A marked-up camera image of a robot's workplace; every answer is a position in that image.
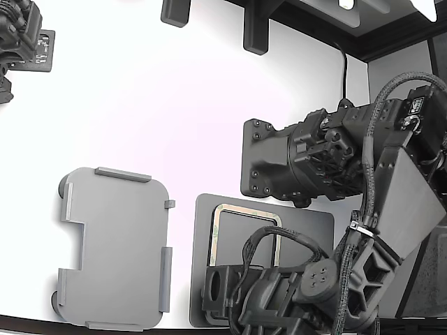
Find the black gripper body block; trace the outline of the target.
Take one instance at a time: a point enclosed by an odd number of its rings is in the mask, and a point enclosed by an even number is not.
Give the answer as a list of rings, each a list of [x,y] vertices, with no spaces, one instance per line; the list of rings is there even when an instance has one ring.
[[[202,310],[226,313],[226,302],[242,275],[242,265],[207,267],[202,293]]]

